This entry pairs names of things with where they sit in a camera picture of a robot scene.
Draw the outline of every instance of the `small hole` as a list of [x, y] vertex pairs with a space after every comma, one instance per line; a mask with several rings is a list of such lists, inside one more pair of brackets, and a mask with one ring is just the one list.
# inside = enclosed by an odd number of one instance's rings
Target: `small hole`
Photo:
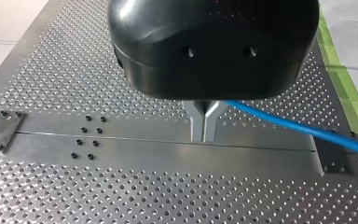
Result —
[[182, 54], [184, 54], [185, 56], [187, 56], [188, 58], [193, 58], [194, 57], [194, 50], [189, 47], [189, 46], [186, 46], [186, 47], [183, 47], [182, 48]]
[[247, 58], [254, 58], [257, 55], [257, 48], [255, 46], [246, 47], [243, 50], [243, 56]]

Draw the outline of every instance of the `blue tube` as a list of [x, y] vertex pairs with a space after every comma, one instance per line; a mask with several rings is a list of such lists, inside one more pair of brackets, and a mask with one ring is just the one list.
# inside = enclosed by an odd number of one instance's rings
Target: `blue tube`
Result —
[[254, 109], [248, 105], [244, 105], [240, 102], [237, 102], [237, 101], [226, 101], [226, 103], [228, 105], [231, 105], [231, 106], [235, 106], [237, 107], [238, 109], [246, 112], [246, 113], [249, 113], [251, 115], [255, 115], [261, 119], [265, 119], [269, 122], [272, 122], [272, 123], [275, 123], [275, 124], [278, 124], [280, 126], [283, 126], [285, 128], [288, 128], [288, 129], [292, 129], [294, 131], [297, 131], [297, 132], [300, 132], [300, 133], [307, 133], [307, 134], [312, 134], [313, 136], [315, 137], [318, 137], [318, 138], [322, 138], [326, 141], [330, 141], [330, 142], [333, 142], [333, 143], [336, 143], [338, 145], [341, 145], [343, 147], [347, 147], [353, 151], [356, 151], [358, 152], [358, 142], [348, 138], [348, 137], [344, 137], [344, 136], [341, 136], [341, 135], [338, 135], [338, 134], [335, 134], [335, 133], [330, 133], [328, 131], [325, 131], [325, 130], [321, 130], [321, 129], [316, 129], [316, 128], [312, 128], [308, 125], [304, 125], [304, 124], [300, 124], [300, 123], [297, 123], [297, 122], [294, 122], [294, 121], [291, 121], [291, 120], [288, 120], [288, 119], [281, 119], [275, 115], [270, 115], [266, 112], [263, 112], [263, 111], [260, 111], [258, 109]]

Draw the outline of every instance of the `metal bracket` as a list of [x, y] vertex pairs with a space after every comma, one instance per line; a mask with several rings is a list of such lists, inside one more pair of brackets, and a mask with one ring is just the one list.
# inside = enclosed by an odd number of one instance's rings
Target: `metal bracket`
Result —
[[223, 101], [183, 101], [182, 104], [190, 115], [191, 141], [214, 141], [217, 119], [227, 109], [227, 104]]
[[20, 111], [0, 111], [0, 153], [4, 153], [25, 114]]
[[313, 142], [326, 175], [350, 175], [352, 173], [344, 147], [316, 137], [313, 137]]

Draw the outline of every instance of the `black plastic housing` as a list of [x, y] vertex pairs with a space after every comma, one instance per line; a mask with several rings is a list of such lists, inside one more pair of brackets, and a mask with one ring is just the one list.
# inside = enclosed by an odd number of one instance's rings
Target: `black plastic housing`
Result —
[[110, 0], [120, 65], [165, 99], [260, 99], [290, 87], [314, 40], [317, 0]]

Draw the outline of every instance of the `metal table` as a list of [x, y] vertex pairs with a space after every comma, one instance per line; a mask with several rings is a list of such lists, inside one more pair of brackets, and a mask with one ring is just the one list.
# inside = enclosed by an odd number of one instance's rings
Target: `metal table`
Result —
[[[24, 113], [0, 149], [0, 223], [358, 223], [358, 154], [327, 175], [311, 136], [233, 107], [191, 142], [181, 102], [123, 77], [106, 4], [50, 0], [0, 66], [0, 119]], [[351, 132], [317, 43], [290, 90], [246, 103]]]

